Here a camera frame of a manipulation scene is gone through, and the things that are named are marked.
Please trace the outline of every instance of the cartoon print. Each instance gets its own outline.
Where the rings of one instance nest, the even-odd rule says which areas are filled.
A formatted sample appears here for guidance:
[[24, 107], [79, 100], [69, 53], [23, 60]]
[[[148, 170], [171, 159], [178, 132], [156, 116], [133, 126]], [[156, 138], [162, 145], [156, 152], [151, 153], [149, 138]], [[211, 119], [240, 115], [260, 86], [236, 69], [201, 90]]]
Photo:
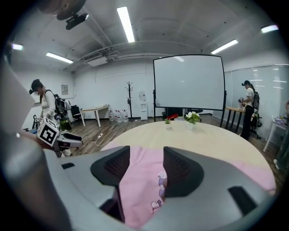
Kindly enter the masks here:
[[167, 186], [167, 174], [165, 171], [162, 171], [158, 174], [158, 184], [159, 184], [159, 192], [158, 192], [158, 195], [159, 197], [162, 199], [162, 201], [159, 199], [158, 201], [153, 201], [151, 203], [151, 206], [153, 208], [153, 213], [154, 214], [154, 210], [161, 207], [162, 206], [162, 203], [164, 201], [164, 191], [165, 191], [165, 188]]

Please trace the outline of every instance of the glass wall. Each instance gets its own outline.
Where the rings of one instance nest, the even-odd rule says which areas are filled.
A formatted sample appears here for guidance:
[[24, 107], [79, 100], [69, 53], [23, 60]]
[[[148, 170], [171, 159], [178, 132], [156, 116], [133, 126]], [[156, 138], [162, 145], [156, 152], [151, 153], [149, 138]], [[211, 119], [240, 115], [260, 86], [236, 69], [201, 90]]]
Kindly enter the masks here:
[[[226, 106], [238, 107], [238, 99], [246, 98], [246, 89], [241, 85], [245, 80], [249, 80], [260, 95], [259, 115], [262, 117], [262, 127], [257, 132], [261, 137], [267, 138], [272, 117], [283, 116], [286, 112], [285, 103], [289, 100], [289, 66], [273, 65], [226, 72]], [[214, 111], [214, 116], [221, 117], [222, 113]], [[283, 133], [284, 131], [277, 129], [273, 142], [277, 143]]]

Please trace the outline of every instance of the person wearing backpack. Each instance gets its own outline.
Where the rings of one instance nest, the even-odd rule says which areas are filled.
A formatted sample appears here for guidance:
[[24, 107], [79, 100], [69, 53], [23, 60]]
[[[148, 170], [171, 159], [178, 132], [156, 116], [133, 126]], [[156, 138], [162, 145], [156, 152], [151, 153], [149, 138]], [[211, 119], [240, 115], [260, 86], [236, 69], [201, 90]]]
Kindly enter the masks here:
[[243, 121], [243, 130], [241, 133], [241, 137], [243, 137], [245, 140], [248, 140], [250, 136], [251, 116], [254, 113], [253, 102], [254, 102], [255, 89], [248, 80], [242, 83], [242, 86], [244, 86], [247, 90], [246, 93], [247, 98], [242, 100], [242, 102], [245, 103], [246, 111]]
[[56, 121], [54, 118], [56, 106], [55, 97], [52, 91], [44, 87], [39, 79], [35, 79], [31, 84], [31, 89], [29, 90], [29, 93], [40, 96], [40, 104], [42, 108], [40, 118], [43, 118], [45, 116], [58, 124], [59, 121]]

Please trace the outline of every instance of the wooden floor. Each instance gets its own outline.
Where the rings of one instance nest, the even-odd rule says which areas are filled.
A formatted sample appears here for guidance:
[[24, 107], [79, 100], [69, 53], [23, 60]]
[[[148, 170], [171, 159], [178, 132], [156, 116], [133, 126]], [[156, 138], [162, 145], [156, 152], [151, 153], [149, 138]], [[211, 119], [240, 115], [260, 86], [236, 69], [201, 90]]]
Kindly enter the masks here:
[[[219, 126], [220, 120], [218, 118], [212, 117], [211, 115], [201, 115], [202, 123], [207, 123], [215, 126]], [[101, 120], [101, 127], [98, 127], [96, 120], [86, 120], [85, 124], [86, 127], [83, 127], [82, 123], [79, 125], [75, 125], [75, 127], [70, 131], [76, 135], [79, 135], [82, 137], [83, 140], [83, 146], [77, 150], [76, 148], [71, 148], [71, 152], [73, 156], [77, 155], [84, 155], [88, 153], [94, 153], [97, 151], [100, 151], [104, 146], [105, 143], [108, 142], [109, 139], [116, 138], [120, 134], [134, 128], [140, 125], [144, 125], [147, 123], [152, 123], [154, 120], [153, 118], [149, 118], [148, 121], [146, 120], [138, 120], [133, 122], [127, 122], [127, 123], [117, 123], [117, 122], [110, 122], [109, 120]], [[95, 139], [99, 134], [103, 133], [103, 136], [101, 139], [97, 142], [97, 145], [103, 145], [102, 147], [98, 147], [95, 145]], [[269, 163], [269, 166], [271, 167], [275, 182], [276, 182], [276, 192], [280, 192], [282, 189], [285, 176], [282, 171], [279, 171], [275, 168], [275, 165], [273, 163], [273, 160], [276, 158], [277, 155], [277, 149], [273, 147], [271, 144], [268, 145], [267, 151], [263, 152], [263, 148], [265, 146], [265, 141], [257, 140], [256, 136], [254, 134], [251, 135], [249, 138], [249, 142], [254, 145], [260, 153], [265, 157], [267, 162]]]

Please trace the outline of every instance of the white flower pot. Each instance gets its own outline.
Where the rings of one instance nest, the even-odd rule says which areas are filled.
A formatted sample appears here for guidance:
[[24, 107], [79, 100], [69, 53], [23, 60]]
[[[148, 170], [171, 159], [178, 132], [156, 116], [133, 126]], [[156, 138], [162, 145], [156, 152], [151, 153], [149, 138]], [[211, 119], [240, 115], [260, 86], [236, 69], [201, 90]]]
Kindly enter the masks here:
[[186, 121], [186, 128], [188, 128], [189, 130], [192, 131], [192, 130], [194, 130], [196, 128], [196, 125]]

